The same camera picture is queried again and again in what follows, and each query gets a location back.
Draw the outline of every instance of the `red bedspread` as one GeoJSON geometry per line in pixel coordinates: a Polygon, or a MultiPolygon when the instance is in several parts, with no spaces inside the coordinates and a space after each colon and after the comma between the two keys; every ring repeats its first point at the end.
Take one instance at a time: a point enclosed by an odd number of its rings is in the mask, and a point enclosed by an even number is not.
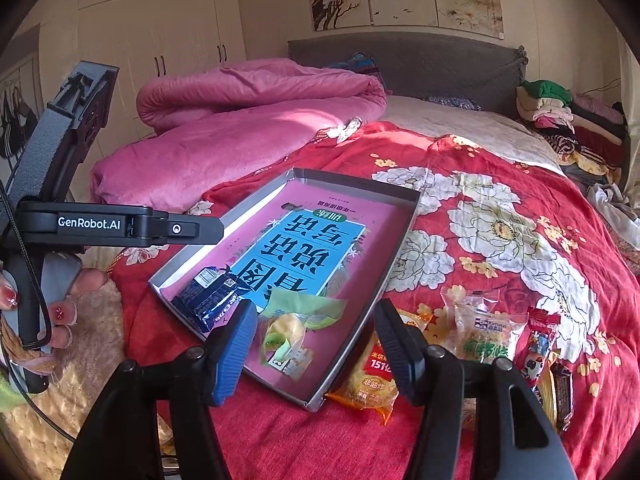
{"type": "MultiPolygon", "coordinates": [[[[532,305],[561,312],[559,352],[574,371],[575,399],[563,441],[579,478],[604,476],[640,421],[640,288],[571,181],[510,164],[459,137],[433,140],[375,123],[340,145],[308,144],[274,166],[221,184],[194,212],[221,215],[292,167],[424,191],[386,294],[405,310],[435,312],[431,342],[446,323],[442,286],[500,289],[500,310],[532,305]]],[[[146,284],[177,250],[129,250],[113,270],[127,355],[145,365],[196,343],[146,284]]],[[[242,377],[235,396],[212,417],[235,479],[399,479],[420,410],[398,399],[386,427],[376,413],[331,401],[309,414],[242,377]]],[[[469,443],[465,434],[459,478],[468,475],[469,443]]]]}

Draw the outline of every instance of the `gray headboard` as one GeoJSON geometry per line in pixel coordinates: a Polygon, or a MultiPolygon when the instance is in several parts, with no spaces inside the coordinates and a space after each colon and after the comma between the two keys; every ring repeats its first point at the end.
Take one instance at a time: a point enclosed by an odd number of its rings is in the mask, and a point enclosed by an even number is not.
{"type": "Polygon", "coordinates": [[[525,78],[523,46],[425,32],[361,32],[289,41],[289,57],[323,67],[361,52],[373,56],[395,95],[462,97],[483,110],[517,118],[515,87],[525,78]]]}

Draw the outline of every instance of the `screw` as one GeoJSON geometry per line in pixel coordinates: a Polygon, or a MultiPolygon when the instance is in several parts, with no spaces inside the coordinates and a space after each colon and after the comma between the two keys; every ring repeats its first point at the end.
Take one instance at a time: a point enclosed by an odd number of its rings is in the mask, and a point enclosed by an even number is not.
{"type": "Polygon", "coordinates": [[[498,357],[495,360],[495,365],[500,368],[500,370],[504,370],[505,372],[508,372],[513,368],[513,363],[506,357],[498,357]]]}
{"type": "Polygon", "coordinates": [[[445,350],[440,345],[430,345],[427,347],[427,354],[436,359],[441,359],[444,357],[445,350]]]}
{"type": "Polygon", "coordinates": [[[120,363],[120,366],[118,366],[118,369],[121,372],[130,372],[135,367],[136,367],[136,362],[133,359],[126,359],[120,363]]]}
{"type": "Polygon", "coordinates": [[[184,355],[187,359],[193,359],[195,361],[204,355],[204,348],[202,346],[192,346],[184,353],[184,355]]]}

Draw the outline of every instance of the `orange snack package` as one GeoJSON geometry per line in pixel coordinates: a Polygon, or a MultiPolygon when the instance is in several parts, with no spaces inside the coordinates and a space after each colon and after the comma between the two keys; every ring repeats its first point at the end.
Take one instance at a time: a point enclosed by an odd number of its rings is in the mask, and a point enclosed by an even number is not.
{"type": "MultiPolygon", "coordinates": [[[[425,330],[427,322],[417,314],[400,309],[398,314],[404,324],[425,330]]],[[[382,415],[382,424],[388,423],[398,388],[375,332],[344,383],[325,396],[356,410],[376,410],[382,415]]]]}

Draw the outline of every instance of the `wardrobe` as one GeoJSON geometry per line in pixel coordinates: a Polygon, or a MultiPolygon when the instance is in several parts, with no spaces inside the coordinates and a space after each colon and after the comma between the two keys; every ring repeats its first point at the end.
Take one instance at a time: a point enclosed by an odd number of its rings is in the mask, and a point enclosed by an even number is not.
{"type": "Polygon", "coordinates": [[[154,134],[136,111],[144,84],[246,59],[238,0],[39,0],[18,33],[36,24],[44,103],[80,60],[120,67],[108,124],[72,183],[78,201],[98,160],[154,134]]]}

